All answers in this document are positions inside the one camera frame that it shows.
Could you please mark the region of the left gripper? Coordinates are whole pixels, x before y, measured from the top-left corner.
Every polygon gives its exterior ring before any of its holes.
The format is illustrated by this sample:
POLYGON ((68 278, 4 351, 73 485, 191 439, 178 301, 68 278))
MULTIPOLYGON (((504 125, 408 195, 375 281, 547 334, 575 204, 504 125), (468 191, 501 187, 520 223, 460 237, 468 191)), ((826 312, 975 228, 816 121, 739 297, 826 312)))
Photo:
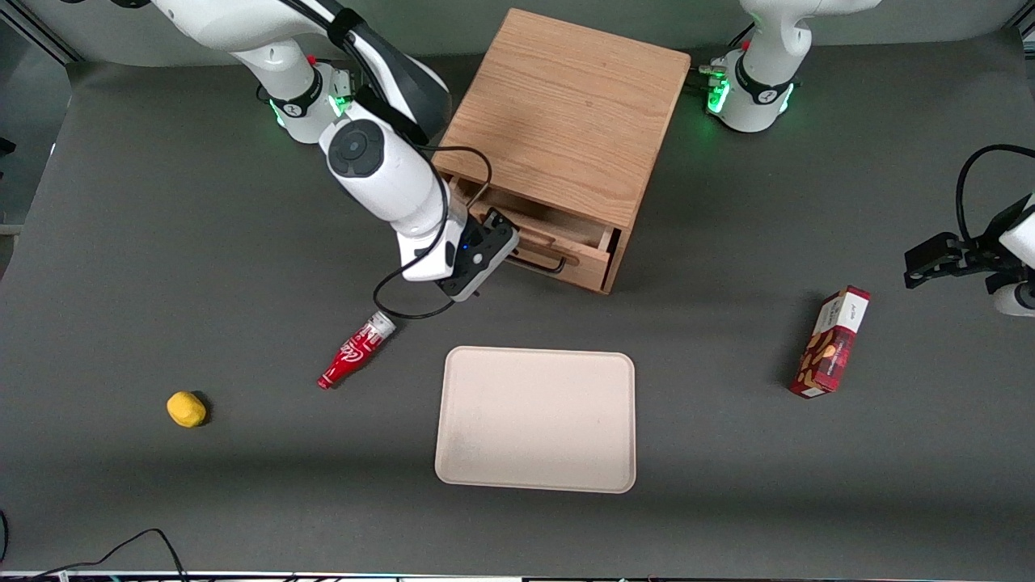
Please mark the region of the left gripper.
POLYGON ((903 284, 907 289, 916 289, 925 281, 967 275, 967 268, 971 272, 1006 272, 1005 253, 1016 257, 1026 268, 1034 268, 1033 195, 1022 196, 994 215, 983 236, 986 238, 970 239, 965 248, 955 234, 937 234, 910 248, 903 254, 903 284))

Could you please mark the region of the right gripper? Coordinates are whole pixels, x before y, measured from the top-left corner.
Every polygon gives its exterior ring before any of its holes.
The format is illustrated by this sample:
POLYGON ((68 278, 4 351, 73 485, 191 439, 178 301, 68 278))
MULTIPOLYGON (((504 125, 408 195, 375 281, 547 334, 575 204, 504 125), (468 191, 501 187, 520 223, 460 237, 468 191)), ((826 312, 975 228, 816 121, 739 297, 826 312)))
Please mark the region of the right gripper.
POLYGON ((438 280, 437 287, 452 302, 465 302, 477 294, 519 243, 518 226, 498 209, 489 209, 483 220, 469 215, 454 254, 452 275, 438 280))

